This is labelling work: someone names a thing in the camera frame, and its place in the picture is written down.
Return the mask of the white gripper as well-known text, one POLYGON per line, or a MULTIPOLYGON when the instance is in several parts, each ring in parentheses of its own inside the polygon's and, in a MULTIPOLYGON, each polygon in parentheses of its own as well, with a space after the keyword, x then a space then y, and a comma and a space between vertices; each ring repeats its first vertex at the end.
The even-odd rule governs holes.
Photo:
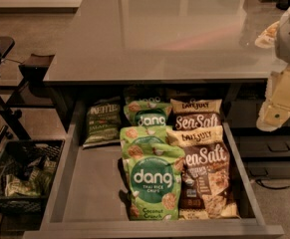
POLYGON ((256 126, 262 131, 273 131, 290 118, 290 65, 280 73, 271 73, 266 101, 260 108, 256 126))

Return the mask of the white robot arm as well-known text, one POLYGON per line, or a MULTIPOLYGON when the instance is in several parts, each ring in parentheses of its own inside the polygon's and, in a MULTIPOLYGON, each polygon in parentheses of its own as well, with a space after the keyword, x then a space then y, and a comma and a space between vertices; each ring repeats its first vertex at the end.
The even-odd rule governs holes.
POLYGON ((273 131, 290 119, 290 7, 280 20, 271 24, 256 39, 260 48, 275 48, 276 57, 287 63, 281 72, 272 72, 267 80, 265 101, 258 114, 256 126, 273 131))

